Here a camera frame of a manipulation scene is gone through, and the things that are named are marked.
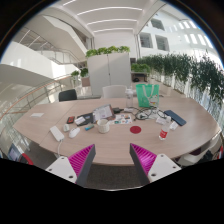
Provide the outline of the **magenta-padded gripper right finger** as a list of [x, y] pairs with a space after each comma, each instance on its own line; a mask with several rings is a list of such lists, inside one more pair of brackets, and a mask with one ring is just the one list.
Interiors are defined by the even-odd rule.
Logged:
[[130, 144], [130, 155], [142, 185], [147, 185], [180, 170], [180, 167], [165, 154], [156, 155], [133, 143]]

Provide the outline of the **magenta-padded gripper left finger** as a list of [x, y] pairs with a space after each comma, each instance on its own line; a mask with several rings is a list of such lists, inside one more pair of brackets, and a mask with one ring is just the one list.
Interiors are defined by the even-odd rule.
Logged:
[[84, 187], [95, 155], [92, 144], [69, 157], [60, 156], [46, 171]]

